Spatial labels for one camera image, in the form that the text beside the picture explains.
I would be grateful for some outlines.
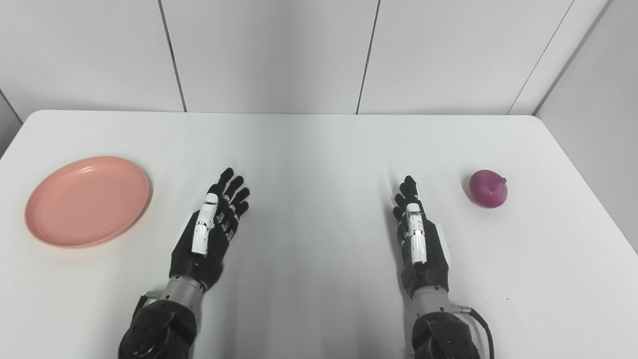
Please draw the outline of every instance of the onion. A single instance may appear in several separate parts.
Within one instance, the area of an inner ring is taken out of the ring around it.
[[[489,169],[477,171],[470,178],[470,192],[481,206],[495,208],[507,198],[507,180]]]

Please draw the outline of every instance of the white table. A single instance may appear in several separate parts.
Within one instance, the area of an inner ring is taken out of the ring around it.
[[[22,218],[31,191],[95,155],[147,171],[145,215],[91,248],[36,241]],[[404,358],[414,317],[390,209],[406,174],[445,229],[451,300],[488,320],[498,358],[638,353],[638,256],[536,118],[41,111],[0,160],[3,356],[114,358],[227,166],[251,209],[204,297],[195,359]],[[508,179],[500,208],[463,191],[482,168]]]

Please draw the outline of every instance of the cable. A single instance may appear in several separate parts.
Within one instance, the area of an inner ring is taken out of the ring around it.
[[[494,340],[492,339],[492,332],[489,330],[487,322],[476,310],[474,310],[474,308],[470,309],[468,315],[474,318],[474,320],[476,320],[483,329],[485,329],[485,333],[487,334],[487,345],[489,346],[489,359],[494,359]]]

